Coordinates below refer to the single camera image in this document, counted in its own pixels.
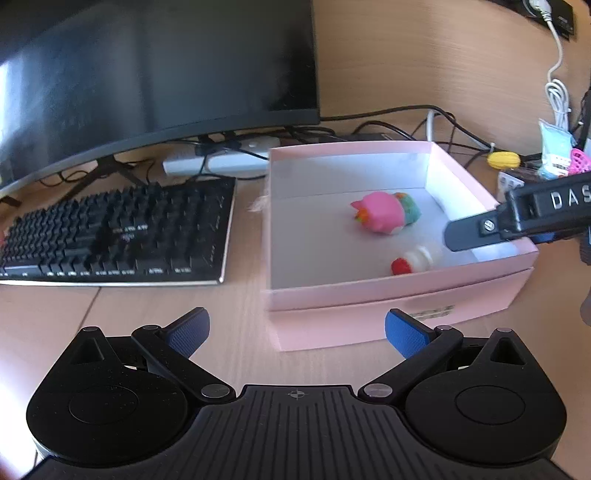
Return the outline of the pink plastic basket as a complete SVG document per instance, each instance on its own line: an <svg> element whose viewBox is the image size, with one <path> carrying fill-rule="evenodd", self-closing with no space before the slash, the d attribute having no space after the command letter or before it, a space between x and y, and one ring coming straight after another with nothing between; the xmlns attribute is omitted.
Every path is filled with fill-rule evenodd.
<svg viewBox="0 0 591 480"><path fill-rule="evenodd" d="M568 175L578 175L591 171L591 158L578 148L573 148L570 152L570 165Z"/></svg>

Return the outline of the light blue snack packet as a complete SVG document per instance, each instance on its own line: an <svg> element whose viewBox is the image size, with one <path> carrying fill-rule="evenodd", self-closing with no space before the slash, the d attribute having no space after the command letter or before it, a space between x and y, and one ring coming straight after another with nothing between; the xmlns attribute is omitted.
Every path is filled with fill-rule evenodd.
<svg viewBox="0 0 591 480"><path fill-rule="evenodd" d="M541 166L538 175L545 180L554 180L568 175L573 149L570 132L539 120L542 137Z"/></svg>

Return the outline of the yellow toy corn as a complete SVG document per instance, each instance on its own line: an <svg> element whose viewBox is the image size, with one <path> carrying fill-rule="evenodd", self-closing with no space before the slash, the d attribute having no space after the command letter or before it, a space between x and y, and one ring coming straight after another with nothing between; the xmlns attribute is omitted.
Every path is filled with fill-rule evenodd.
<svg viewBox="0 0 591 480"><path fill-rule="evenodd" d="M495 151L488 155L487 164L496 170L516 169L521 165L521 157L510 151Z"/></svg>

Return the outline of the red white toy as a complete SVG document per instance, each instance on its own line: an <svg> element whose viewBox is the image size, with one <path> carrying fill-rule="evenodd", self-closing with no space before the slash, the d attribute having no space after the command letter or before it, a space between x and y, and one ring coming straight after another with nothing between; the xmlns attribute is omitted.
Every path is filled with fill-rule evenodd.
<svg viewBox="0 0 591 480"><path fill-rule="evenodd" d="M439 265L442 256L438 245L418 245L394 259L391 271L394 276L428 272Z"/></svg>

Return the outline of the pink pig toy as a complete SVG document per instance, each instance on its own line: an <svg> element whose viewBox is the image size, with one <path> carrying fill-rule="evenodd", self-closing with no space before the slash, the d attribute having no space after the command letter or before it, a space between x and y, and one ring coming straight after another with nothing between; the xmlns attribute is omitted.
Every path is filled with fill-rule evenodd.
<svg viewBox="0 0 591 480"><path fill-rule="evenodd" d="M355 219L365 229L391 235L415 224L422 211L411 195L403 192L372 192L351 203Z"/></svg>

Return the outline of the black mechanical keyboard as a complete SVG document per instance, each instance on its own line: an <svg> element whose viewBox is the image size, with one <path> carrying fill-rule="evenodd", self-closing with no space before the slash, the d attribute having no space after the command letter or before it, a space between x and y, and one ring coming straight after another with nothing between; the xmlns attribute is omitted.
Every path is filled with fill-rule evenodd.
<svg viewBox="0 0 591 480"><path fill-rule="evenodd" d="M128 187L15 219L4 282L211 285L224 280L235 180Z"/></svg>

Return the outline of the pink cardboard box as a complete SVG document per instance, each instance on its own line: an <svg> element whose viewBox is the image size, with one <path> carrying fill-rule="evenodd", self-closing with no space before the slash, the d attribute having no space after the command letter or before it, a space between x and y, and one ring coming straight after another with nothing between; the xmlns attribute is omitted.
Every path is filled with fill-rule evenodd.
<svg viewBox="0 0 591 480"><path fill-rule="evenodd" d="M378 191L411 195L421 218L393 235L366 230L351 203ZM267 192L264 296L270 340L280 351L381 340L393 308L429 326L504 310L538 255L527 239L463 252L444 246L450 221L492 210L496 200L432 142L276 148ZM438 245L439 265L394 276L394 259L418 245Z"/></svg>

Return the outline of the white power strip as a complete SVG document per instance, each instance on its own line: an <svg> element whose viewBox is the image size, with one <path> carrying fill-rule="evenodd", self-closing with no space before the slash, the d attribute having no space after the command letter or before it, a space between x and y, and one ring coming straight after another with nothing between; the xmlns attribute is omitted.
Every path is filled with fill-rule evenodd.
<svg viewBox="0 0 591 480"><path fill-rule="evenodd" d="M202 174L256 176L266 173L270 150L280 147L280 139L259 136L231 140L219 145L187 141L175 146L162 163L168 176Z"/></svg>

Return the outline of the large black curved monitor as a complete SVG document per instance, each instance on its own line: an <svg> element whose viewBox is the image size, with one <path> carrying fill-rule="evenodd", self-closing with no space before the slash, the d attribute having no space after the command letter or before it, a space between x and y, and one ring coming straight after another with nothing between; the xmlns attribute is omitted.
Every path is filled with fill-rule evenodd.
<svg viewBox="0 0 591 480"><path fill-rule="evenodd" d="M1 191L129 150L318 123L308 1L5 1Z"/></svg>

